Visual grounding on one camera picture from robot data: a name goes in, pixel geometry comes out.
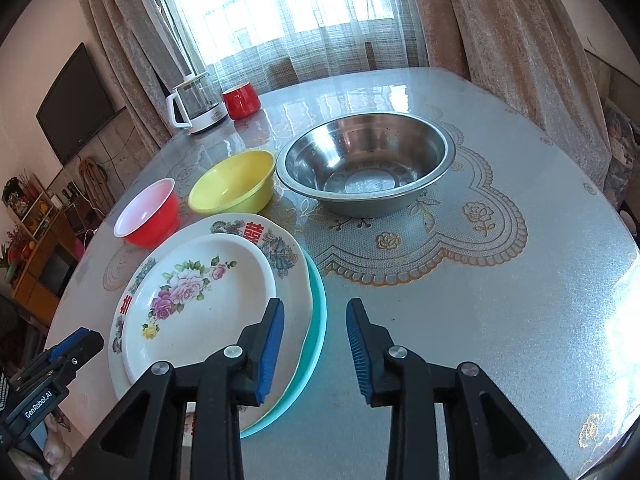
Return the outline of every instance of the tv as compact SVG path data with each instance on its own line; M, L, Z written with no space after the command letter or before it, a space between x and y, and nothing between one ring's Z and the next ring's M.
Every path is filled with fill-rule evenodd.
M68 163L114 115L86 47L80 43L36 114L60 163Z

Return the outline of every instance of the glass kettle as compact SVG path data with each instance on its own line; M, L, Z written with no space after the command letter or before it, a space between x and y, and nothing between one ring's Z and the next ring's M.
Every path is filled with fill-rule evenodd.
M182 120L175 117L174 102ZM184 82L173 88L166 98L166 111L174 128L188 128L190 134L201 132L226 117L226 107L208 72L184 76Z

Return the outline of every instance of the dining table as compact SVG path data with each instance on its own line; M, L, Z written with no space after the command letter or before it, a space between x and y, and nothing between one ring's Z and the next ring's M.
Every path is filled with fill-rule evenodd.
M438 68L331 76L260 100L252 117L173 137L95 233L47 337L49 347L84 326L105 339L62 402L75 427L89 437L118 400L110 329L149 254L113 235L125 206L170 176L185 227L204 218L188 207L191 187L225 158L253 149L277 154L334 118L389 111L438 124L456 145L449 171L401 211L345 218L274 175L274 195L260 214L312 257L327 326L296 402L242 439L246 478L384 478L391 412L370 408L359 393L345 325L351 298L362 298L371 322L425 361L478 364L570 478L601 460L640 415L639 251L554 140L496 96Z

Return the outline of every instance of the stainless steel bowl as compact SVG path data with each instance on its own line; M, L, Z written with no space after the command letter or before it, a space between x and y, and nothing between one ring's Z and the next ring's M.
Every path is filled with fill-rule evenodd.
M345 216L385 216L413 202L450 167L456 147L430 121L357 114L293 139L278 157L283 184Z

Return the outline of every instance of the metal screw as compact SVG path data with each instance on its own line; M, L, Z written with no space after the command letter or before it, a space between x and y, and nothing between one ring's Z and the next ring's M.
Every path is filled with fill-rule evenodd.
M404 346L392 346L388 352L391 357L395 357L396 359L404 359L407 355L407 351Z
M480 373L480 368L478 368L478 365L475 363L463 363L460 371L469 377L475 377Z
M242 355L242 347L238 345L231 345L225 348L226 357L240 357Z
M169 371L169 363L166 361L158 361L151 366L151 373L153 375L164 375Z

